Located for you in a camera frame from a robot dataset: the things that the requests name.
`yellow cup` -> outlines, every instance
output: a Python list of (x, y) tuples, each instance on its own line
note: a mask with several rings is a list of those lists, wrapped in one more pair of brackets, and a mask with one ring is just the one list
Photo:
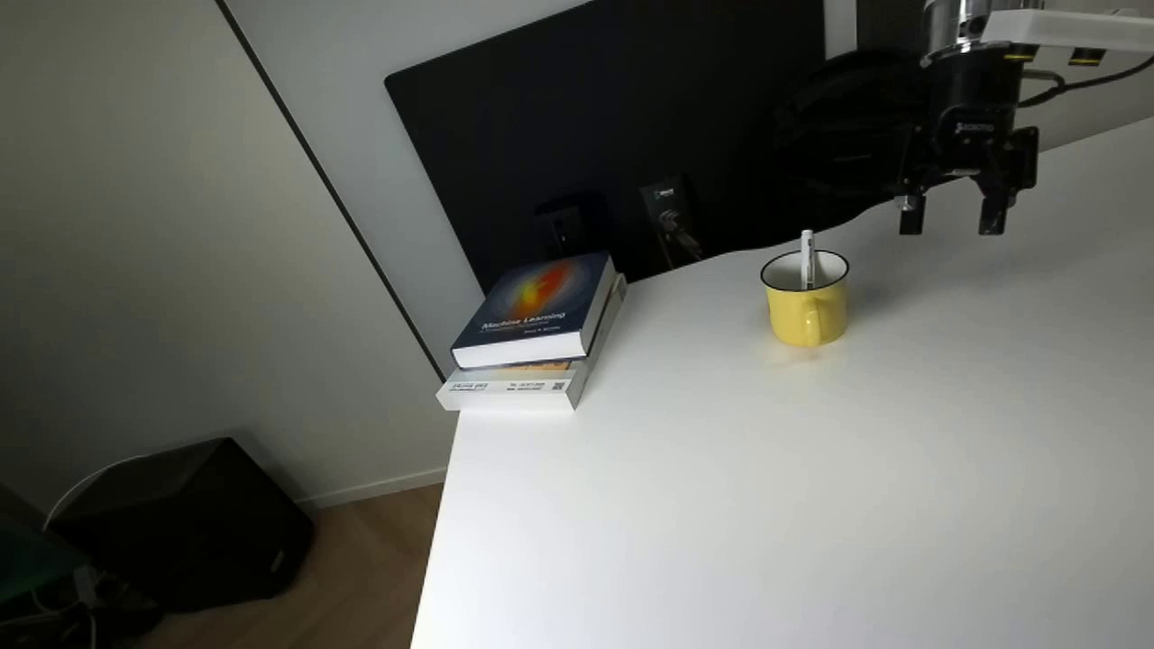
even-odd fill
[(815, 280), (801, 283), (801, 252), (774, 256), (760, 268), (768, 329), (790, 346), (825, 346), (849, 329), (843, 280), (851, 264), (831, 247), (815, 252)]

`monitor arm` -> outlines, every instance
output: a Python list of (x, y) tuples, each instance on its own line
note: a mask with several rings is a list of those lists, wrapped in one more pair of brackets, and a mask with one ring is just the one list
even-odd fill
[[(1083, 83), (1028, 69), (1040, 47), (1087, 57), (1154, 50), (1154, 19), (1099, 8), (1103, 0), (927, 0), (923, 53), (838, 57), (773, 116), (768, 157), (778, 196), (790, 196), (790, 209), (803, 205), (813, 226), (897, 196), (897, 231), (920, 234), (927, 192), (970, 176), (986, 196), (978, 231), (1002, 234), (1017, 196), (1040, 180), (1040, 128), (1013, 125), (1017, 110), (1154, 65), (1147, 57)], [(1048, 89), (1021, 96), (1024, 78)]]

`cable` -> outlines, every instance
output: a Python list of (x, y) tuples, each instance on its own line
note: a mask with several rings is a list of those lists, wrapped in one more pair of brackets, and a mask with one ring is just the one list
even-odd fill
[(32, 613), (32, 616), (0, 616), (0, 626), (43, 622), (60, 620), (60, 613)]
[(1066, 83), (1060, 71), (1048, 71), (1048, 69), (1028, 69), (1028, 71), (1021, 71), (1024, 78), (1048, 78), (1053, 86), (1035, 93), (1035, 96), (1017, 101), (1013, 107), (1035, 107), (1035, 106), (1045, 106), (1045, 101), (1053, 101), (1060, 93), (1070, 93), (1070, 89), (1108, 86), (1108, 83), (1130, 78), (1130, 77), (1137, 77), (1137, 71), (1143, 71), (1150, 65), (1154, 65), (1154, 57), (1147, 57), (1147, 60), (1140, 60), (1131, 69), (1123, 69), (1113, 77), (1096, 77), (1096, 78), (1083, 78), (1083, 83)]
[(28, 599), (32, 599), (32, 604), (35, 604), (38, 613), (47, 613), (47, 616), (60, 616), (60, 613), (73, 610), (73, 604), (64, 604), (64, 610), (47, 604), (47, 601), (38, 599), (38, 587), (32, 587)]
[(85, 610), (85, 649), (97, 649), (100, 645), (100, 622), (97, 622), (97, 613)]

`colorful book cover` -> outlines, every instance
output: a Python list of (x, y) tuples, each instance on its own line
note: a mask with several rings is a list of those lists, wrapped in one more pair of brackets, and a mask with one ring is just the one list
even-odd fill
[(608, 283), (607, 252), (507, 269), (458, 336), (454, 356), (460, 368), (583, 356)]
[(438, 400), (442, 411), (465, 408), (517, 408), (517, 411), (573, 411), (589, 371), (607, 346), (607, 329), (624, 300), (624, 275), (615, 275), (607, 310), (596, 324), (589, 356), (573, 362), (536, 362), (536, 363), (500, 363), (500, 368), (458, 368), (441, 389)]

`white wall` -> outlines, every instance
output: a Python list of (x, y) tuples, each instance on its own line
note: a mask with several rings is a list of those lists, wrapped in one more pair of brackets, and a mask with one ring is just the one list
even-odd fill
[(213, 0), (0, 0), (0, 483), (239, 431), (298, 496), (431, 478), (431, 363)]

